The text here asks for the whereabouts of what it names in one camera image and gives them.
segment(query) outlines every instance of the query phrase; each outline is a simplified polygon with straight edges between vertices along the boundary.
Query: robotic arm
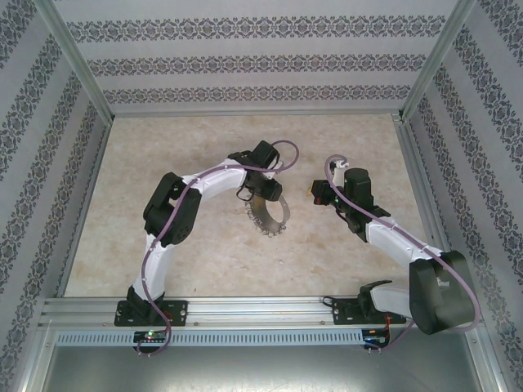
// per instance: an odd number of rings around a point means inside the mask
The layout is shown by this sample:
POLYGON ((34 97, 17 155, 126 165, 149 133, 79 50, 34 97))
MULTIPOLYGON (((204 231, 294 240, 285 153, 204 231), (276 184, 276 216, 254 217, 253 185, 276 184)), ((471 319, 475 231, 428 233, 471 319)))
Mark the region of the robotic arm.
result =
MULTIPOLYGON (((240 187, 248 189, 253 195, 265 200, 278 201, 282 186, 274 180, 273 176, 282 165, 278 150, 266 141, 262 141, 253 151, 229 155, 222 163, 215 166, 217 168, 215 172, 207 174, 195 183, 195 178, 200 178, 203 173, 210 170, 192 176, 179 177, 174 173, 163 176, 143 214, 147 232, 145 252, 151 250, 145 266, 145 284, 155 303, 159 304, 163 299, 168 265, 176 246, 192 231, 199 205, 228 189, 240 187), (274 171, 259 172, 238 168, 239 165, 274 169, 274 171), (174 206, 171 201, 178 200, 187 186, 190 186, 190 189, 179 202, 181 205, 175 219, 168 226, 161 240, 155 241, 172 214, 174 206)), ((141 318, 152 323, 158 315, 148 302, 143 286, 142 275, 138 274, 134 284, 129 287, 127 301, 141 318)))
MULTIPOLYGON (((419 329, 429 335, 471 322, 474 306, 459 282, 429 255, 390 228, 397 224, 391 214, 374 204, 369 173, 365 169, 349 169, 342 161, 331 162, 330 169, 334 184, 346 198, 390 226, 370 219, 345 203, 326 180, 314 181, 311 190, 314 204, 334 206, 352 233, 378 247, 409 271, 408 287, 397 286, 390 280, 363 286, 358 295, 359 311, 364 315, 376 312, 403 315, 413 319, 419 329)), ((469 287, 472 285, 467 261, 461 253, 443 252, 417 241, 423 249, 429 249, 456 270, 469 287)))

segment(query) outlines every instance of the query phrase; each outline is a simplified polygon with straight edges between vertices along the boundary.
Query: beige floor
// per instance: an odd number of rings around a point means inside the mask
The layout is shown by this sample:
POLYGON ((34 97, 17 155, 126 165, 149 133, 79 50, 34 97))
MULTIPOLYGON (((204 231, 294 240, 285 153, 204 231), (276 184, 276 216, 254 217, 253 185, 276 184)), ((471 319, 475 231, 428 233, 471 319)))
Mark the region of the beige floor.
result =
MULTIPOLYGON (((307 196, 312 181, 324 178, 324 160, 345 154, 353 167, 369 170, 379 205, 424 238, 389 115, 117 118, 66 295, 126 295, 144 251, 141 213, 163 174, 200 172, 261 139, 283 138, 302 153, 295 168, 278 176, 291 208, 287 229, 263 236, 233 191, 215 197, 177 248, 167 295, 341 295, 383 278, 405 280, 392 259, 307 196)), ((292 148, 279 150, 289 162, 292 148)))

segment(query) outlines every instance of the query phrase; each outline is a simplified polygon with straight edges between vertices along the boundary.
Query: enclosure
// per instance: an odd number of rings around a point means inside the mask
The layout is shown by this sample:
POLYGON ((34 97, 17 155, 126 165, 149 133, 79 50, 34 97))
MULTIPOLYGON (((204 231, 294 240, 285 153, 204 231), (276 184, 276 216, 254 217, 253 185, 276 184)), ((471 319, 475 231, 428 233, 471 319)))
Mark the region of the enclosure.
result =
POLYGON ((0 390, 523 390, 521 6, 2 0, 0 390), (145 205, 164 174, 261 140, 299 147, 275 175, 290 218, 264 235, 235 189, 202 204, 165 283, 183 327, 163 360, 138 358, 149 328, 114 316, 145 205), (404 229, 467 258, 477 328, 414 327, 367 355, 385 324, 337 323, 326 296, 409 271, 315 205, 333 154, 404 229))

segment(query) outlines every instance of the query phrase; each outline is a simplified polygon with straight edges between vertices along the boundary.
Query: patterned wallpaper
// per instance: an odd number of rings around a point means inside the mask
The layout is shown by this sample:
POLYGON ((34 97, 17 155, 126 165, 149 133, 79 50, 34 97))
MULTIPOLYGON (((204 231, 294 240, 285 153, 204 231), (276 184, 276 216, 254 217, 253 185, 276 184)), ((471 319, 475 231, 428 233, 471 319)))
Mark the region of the patterned wallpaper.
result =
POLYGON ((0 391, 54 296, 109 124, 29 0, 0 0, 0 391))
POLYGON ((400 109, 455 3, 56 1, 116 114, 400 109))
POLYGON ((410 119, 509 390, 523 390, 523 12, 478 2, 410 119))

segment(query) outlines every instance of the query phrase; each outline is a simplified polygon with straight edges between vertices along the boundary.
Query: circular saw blade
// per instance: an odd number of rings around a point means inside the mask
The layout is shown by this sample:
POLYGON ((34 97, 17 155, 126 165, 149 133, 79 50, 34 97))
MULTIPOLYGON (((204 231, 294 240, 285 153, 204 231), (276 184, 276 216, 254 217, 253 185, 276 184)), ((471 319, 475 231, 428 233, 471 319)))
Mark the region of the circular saw blade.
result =
POLYGON ((254 224, 262 234, 269 237, 281 234, 286 229, 285 223, 291 217, 291 210, 288 208, 283 195, 279 196, 278 202, 275 203, 279 203, 284 211, 284 218, 281 222, 278 222, 270 215, 267 210, 267 201, 264 198, 255 195, 250 201, 245 202, 248 217, 254 221, 254 224))

